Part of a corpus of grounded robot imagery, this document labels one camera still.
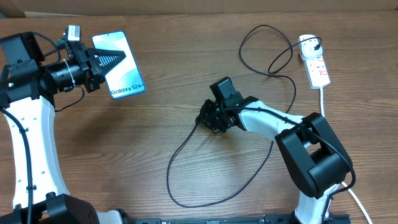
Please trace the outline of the blue Galaxy smartphone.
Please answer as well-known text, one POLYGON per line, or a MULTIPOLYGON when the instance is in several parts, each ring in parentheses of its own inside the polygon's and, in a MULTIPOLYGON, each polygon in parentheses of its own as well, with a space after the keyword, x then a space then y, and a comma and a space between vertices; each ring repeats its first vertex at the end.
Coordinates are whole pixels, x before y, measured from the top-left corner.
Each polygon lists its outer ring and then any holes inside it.
POLYGON ((126 57, 105 75, 109 94, 112 98, 135 95, 146 90, 136 60, 123 31, 94 35, 91 39, 96 49, 123 51, 126 54, 126 57))

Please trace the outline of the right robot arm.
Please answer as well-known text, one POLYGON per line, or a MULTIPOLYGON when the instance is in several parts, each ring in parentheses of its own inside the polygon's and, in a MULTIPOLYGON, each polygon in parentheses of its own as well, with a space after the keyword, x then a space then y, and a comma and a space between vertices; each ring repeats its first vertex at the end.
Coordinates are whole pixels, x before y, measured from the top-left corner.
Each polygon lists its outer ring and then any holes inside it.
POLYGON ((277 143, 291 179, 300 191, 291 223, 350 223, 348 215, 328 209, 353 163, 327 120, 319 113, 299 116, 266 106, 253 96, 243 98, 230 77, 210 85, 215 100, 207 99, 195 122, 223 133, 237 126, 277 143))

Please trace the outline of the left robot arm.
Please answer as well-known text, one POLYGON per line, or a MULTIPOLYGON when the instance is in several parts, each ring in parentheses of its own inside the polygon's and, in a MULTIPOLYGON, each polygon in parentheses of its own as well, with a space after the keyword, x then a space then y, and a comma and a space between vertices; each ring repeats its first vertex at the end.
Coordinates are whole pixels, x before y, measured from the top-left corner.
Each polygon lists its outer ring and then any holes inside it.
POLYGON ((1 72, 1 113, 9 125, 16 186, 13 211, 2 223, 129 223, 121 209, 98 212, 72 197, 63 180, 54 136, 54 96, 79 88, 98 90, 106 74, 125 59, 118 50, 88 48, 80 29, 70 26, 53 52, 68 58, 45 63, 39 33, 23 32, 1 39, 7 64, 1 72))

